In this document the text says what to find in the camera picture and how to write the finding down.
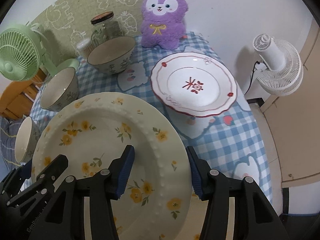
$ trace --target floral plate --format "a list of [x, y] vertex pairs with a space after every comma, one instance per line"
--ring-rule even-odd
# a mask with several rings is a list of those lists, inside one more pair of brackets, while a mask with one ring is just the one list
[[[135, 160], [125, 193], [112, 201], [120, 240], [175, 239], [191, 199], [191, 171], [183, 143], [169, 121], [137, 97], [103, 92], [87, 95], [63, 108], [42, 133], [33, 156], [32, 179], [58, 154], [68, 175], [93, 176], [119, 158], [127, 144]], [[89, 203], [85, 200], [85, 234], [91, 239]]]
[[161, 59], [151, 73], [153, 92], [173, 110], [196, 117], [218, 115], [236, 101], [231, 72], [214, 58], [180, 52]]

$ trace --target black cable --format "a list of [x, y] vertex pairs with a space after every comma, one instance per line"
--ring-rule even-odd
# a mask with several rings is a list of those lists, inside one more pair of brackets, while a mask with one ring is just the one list
[[253, 73], [254, 73], [254, 68], [256, 67], [257, 64], [259, 65], [260, 62], [259, 62], [259, 61], [256, 61], [256, 63], [253, 65], [252, 76], [251, 76], [250, 85], [249, 85], [249, 88], [248, 88], [247, 92], [249, 91], [249, 89], [250, 89], [250, 87], [251, 87], [252, 79], [253, 79]]

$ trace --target fan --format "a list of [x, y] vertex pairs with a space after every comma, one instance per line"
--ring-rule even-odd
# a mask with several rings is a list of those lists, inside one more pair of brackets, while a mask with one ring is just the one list
[[284, 40], [260, 34], [253, 40], [253, 47], [263, 63], [255, 65], [252, 79], [272, 95], [287, 96], [301, 85], [303, 66], [298, 51]]
[[68, 59], [56, 67], [50, 60], [41, 38], [44, 28], [40, 24], [14, 25], [0, 34], [0, 73], [7, 79], [25, 81], [33, 78], [41, 63], [51, 76], [72, 66], [79, 67], [79, 61]]

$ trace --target brown lid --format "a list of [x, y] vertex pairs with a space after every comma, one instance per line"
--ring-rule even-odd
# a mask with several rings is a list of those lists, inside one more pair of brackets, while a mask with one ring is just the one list
[[105, 20], [108, 20], [108, 19], [112, 18], [113, 16], [114, 16], [114, 14], [112, 11], [99, 14], [91, 20], [91, 24], [97, 24], [97, 23], [104, 22]]

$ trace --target jar lid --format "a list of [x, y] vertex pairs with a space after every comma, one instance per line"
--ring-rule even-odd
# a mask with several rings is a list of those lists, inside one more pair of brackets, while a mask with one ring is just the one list
[[92, 44], [91, 39], [86, 38], [86, 39], [80, 41], [80, 42], [76, 45], [76, 47], [77, 47], [77, 49], [82, 50], [83, 48], [85, 48], [85, 47], [87, 47], [87, 46], [90, 46], [91, 44]]
[[99, 14], [91, 20], [91, 24], [94, 25], [97, 23], [104, 22], [105, 20], [108, 20], [108, 19], [112, 18], [113, 16], [114, 16], [114, 14], [112, 11]]

